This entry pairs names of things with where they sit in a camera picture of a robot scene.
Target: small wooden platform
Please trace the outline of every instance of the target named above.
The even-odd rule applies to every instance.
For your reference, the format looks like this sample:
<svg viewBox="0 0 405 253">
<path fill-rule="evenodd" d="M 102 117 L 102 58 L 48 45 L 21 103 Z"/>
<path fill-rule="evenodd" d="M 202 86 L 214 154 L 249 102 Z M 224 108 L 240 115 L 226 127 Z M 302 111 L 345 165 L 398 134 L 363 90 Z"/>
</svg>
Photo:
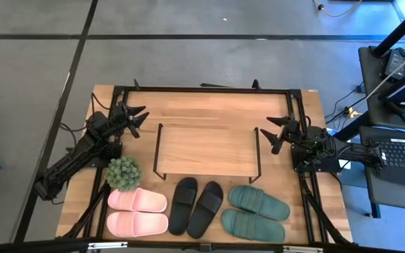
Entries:
<svg viewBox="0 0 405 253">
<path fill-rule="evenodd" d="M 113 86 L 95 86 L 94 93 L 104 105 L 109 105 Z M 303 91 L 304 110 L 312 124 L 325 126 L 323 111 L 317 91 Z M 225 209 L 235 209 L 227 196 L 238 185 L 247 185 L 249 176 L 257 175 L 257 154 L 254 128 L 279 133 L 281 129 L 268 122 L 266 117 L 288 114 L 285 96 L 275 94 L 238 93 L 179 93 L 179 92 L 129 92 L 128 105 L 146 105 L 150 115 L 141 126 L 141 137 L 132 138 L 129 131 L 122 136 L 123 156 L 135 157 L 143 169 L 141 187 L 164 194 L 169 203 L 176 184 L 184 177 L 198 180 L 198 197 L 206 183 L 216 181 L 224 191 L 221 209 L 199 240 L 186 233 L 174 236 L 166 232 L 129 240 L 159 242 L 218 242 L 260 243 L 233 237 L 222 228 L 220 217 Z M 96 110 L 104 109 L 96 104 Z M 153 173 L 158 125 L 163 124 L 157 172 L 167 173 L 163 181 Z M 259 135 L 262 176 L 252 186 L 265 190 L 290 206 L 290 218 L 282 224 L 286 231 L 285 243 L 305 244 L 307 234 L 298 175 L 293 171 L 290 145 L 285 143 L 279 155 L 271 154 L 271 146 Z M 68 232 L 86 209 L 93 183 L 94 169 L 83 169 L 70 181 L 57 235 Z M 338 182 L 329 174 L 317 174 L 323 209 L 336 228 L 351 240 L 349 224 Z M 108 213 L 115 212 L 109 208 Z M 168 216 L 170 206 L 165 210 Z M 96 231 L 99 210 L 92 226 Z M 314 232 L 319 239 L 318 222 L 312 212 Z M 119 239 L 105 229 L 103 237 Z"/>
</svg>

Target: black slipper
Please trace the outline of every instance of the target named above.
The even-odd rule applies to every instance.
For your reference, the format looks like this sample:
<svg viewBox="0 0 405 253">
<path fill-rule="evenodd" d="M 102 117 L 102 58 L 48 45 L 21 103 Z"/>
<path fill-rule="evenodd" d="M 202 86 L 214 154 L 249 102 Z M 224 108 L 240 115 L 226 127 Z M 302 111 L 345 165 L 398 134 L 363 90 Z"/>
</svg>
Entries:
<svg viewBox="0 0 405 253">
<path fill-rule="evenodd" d="M 198 183 L 194 178 L 184 178 L 177 183 L 169 214 L 168 231 L 171 234 L 182 235 L 186 231 L 197 191 Z"/>
<path fill-rule="evenodd" d="M 195 239 L 201 238 L 217 214 L 222 202 L 223 190 L 221 186 L 214 181 L 209 182 L 196 202 L 195 211 L 193 211 L 188 222 L 188 235 Z"/>
</svg>

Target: floor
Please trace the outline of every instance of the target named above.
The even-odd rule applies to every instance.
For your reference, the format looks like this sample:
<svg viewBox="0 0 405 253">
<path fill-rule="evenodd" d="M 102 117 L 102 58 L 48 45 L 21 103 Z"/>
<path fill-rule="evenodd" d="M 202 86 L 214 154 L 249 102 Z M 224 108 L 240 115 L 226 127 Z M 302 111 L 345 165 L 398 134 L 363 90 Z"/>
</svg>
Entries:
<svg viewBox="0 0 405 253">
<path fill-rule="evenodd" d="M 81 34 L 91 0 L 0 0 L 0 34 Z M 339 13 L 346 1 L 325 1 Z M 202 82 L 249 87 L 318 89 L 326 114 L 361 83 L 357 49 L 376 45 L 400 20 L 390 3 L 363 3 L 329 18 L 311 1 L 105 0 L 89 34 L 286 34 L 364 35 L 336 40 L 88 40 L 82 52 L 63 122 L 82 125 L 94 84 L 197 86 Z M 398 46 L 405 48 L 405 40 Z M 63 90 L 77 40 L 0 39 L 0 243 L 8 242 L 46 133 Z M 353 94 L 342 108 L 362 97 Z M 329 125 L 336 129 L 337 122 Z M 72 145 L 56 139 L 51 161 Z M 405 210 L 369 212 L 365 189 L 343 189 L 354 241 L 405 250 Z M 53 238 L 60 205 L 38 202 L 28 240 Z M 151 252 L 135 249 L 136 252 Z"/>
</svg>

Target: green slipper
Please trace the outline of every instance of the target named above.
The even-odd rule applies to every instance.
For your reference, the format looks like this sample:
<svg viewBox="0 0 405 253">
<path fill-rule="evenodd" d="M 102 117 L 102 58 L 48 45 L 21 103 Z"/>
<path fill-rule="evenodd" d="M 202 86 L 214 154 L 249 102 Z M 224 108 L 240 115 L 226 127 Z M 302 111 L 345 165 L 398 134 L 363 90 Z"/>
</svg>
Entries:
<svg viewBox="0 0 405 253">
<path fill-rule="evenodd" d="M 238 238 L 282 243 L 285 229 L 275 221 L 240 210 L 227 209 L 221 216 L 224 230 Z"/>
<path fill-rule="evenodd" d="M 286 203 L 252 186 L 236 186 L 232 188 L 228 200 L 234 207 L 270 219 L 285 221 L 290 216 L 290 208 Z"/>
</svg>

